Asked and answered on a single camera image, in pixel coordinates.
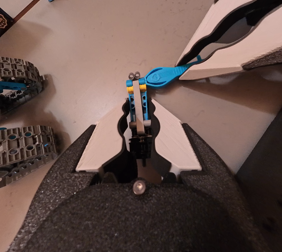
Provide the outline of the blue tracked toy robot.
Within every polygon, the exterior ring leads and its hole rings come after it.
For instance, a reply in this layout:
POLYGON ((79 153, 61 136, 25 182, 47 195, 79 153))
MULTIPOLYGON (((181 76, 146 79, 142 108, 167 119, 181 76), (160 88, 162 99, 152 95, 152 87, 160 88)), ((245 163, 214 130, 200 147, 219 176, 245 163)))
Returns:
MULTIPOLYGON (((43 91, 44 78, 31 62, 0 57, 1 116, 43 91)), ((51 127, 33 125, 0 130, 0 187, 5 187, 55 159, 56 138, 51 127)))

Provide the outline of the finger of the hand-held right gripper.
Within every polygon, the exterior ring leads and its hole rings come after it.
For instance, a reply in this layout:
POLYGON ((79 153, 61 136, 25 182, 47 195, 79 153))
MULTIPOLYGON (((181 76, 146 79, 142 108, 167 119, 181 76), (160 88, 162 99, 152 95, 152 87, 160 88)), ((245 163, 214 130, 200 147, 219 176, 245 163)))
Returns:
POLYGON ((255 1, 257 0, 214 0, 175 66, 187 64, 203 48, 217 42, 235 22, 243 18, 246 6, 255 1))
POLYGON ((207 60, 190 67, 180 80, 197 80, 231 74, 243 70, 251 63, 282 45, 282 8, 271 11, 244 38, 235 44, 216 50, 207 60))

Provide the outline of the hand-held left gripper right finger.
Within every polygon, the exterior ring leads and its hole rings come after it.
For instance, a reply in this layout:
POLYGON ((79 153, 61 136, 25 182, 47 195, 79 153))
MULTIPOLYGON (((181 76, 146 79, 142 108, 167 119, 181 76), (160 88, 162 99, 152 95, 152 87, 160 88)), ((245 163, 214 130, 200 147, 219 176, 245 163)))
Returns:
POLYGON ((155 169, 164 177, 168 172, 179 177, 182 171, 202 170, 202 166, 192 148, 182 122, 161 106, 151 100, 155 110, 152 115, 157 119, 160 130, 155 137, 156 155, 151 162, 155 169))

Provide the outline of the blue grey brick assembly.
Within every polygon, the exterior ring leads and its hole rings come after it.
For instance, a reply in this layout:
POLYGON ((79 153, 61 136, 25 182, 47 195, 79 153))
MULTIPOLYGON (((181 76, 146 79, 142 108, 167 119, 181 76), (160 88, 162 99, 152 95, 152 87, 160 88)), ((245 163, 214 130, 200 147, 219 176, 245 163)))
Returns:
POLYGON ((138 71, 129 73, 126 87, 129 96, 129 128, 132 133, 132 137, 129 139, 129 151, 134 158, 142 161, 143 167, 146 167, 146 160, 151 155, 153 134, 145 78, 141 77, 138 71))

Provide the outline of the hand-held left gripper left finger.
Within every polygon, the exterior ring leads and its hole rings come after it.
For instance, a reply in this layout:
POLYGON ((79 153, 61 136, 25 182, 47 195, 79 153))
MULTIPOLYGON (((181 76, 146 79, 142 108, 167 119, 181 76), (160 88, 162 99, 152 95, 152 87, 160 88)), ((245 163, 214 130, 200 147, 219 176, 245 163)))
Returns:
POLYGON ((122 151, 123 138, 118 131, 118 123, 125 114, 122 107, 128 99, 123 99, 117 106, 104 115, 95 129, 76 166, 76 171, 100 172, 112 158, 122 151))

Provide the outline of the large robot kit box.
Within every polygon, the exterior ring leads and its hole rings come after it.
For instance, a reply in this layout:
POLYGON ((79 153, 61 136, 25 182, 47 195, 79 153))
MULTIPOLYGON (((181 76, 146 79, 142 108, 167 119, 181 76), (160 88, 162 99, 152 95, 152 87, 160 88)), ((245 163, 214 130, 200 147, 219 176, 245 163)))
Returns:
POLYGON ((15 23, 14 19, 0 8, 0 36, 2 36, 15 23))

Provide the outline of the blue brick separator tool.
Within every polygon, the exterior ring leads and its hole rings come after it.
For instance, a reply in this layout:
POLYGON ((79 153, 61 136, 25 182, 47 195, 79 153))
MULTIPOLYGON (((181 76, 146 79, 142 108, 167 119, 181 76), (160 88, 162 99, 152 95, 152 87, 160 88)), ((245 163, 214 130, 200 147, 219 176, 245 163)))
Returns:
POLYGON ((178 79, 186 70, 195 64, 199 64, 202 61, 200 55, 197 56, 197 60, 191 63, 187 63, 178 67, 158 67, 152 69, 144 77, 145 84, 151 88, 162 88, 168 85, 170 82, 178 79))

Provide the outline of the white desk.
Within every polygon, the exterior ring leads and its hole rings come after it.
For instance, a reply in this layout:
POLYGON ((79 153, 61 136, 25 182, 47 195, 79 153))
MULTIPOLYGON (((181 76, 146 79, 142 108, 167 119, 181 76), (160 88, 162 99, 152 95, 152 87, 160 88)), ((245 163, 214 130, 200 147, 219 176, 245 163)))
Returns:
MULTIPOLYGON (((273 251, 263 237, 236 174, 260 138, 254 111, 207 96, 203 79, 147 86, 153 134, 149 166, 158 182, 138 176, 127 148, 130 72, 176 67, 214 0, 41 0, 1 37, 1 56, 32 62, 51 74, 24 122, 45 123, 47 111, 72 144, 40 183, 7 251, 273 251), (122 151, 100 172, 76 171, 97 121, 123 99, 122 151), (160 125, 151 100, 176 116, 202 170, 164 177, 152 164, 160 125)), ((228 96, 258 110, 278 111, 270 90, 245 70, 224 74, 228 96)))

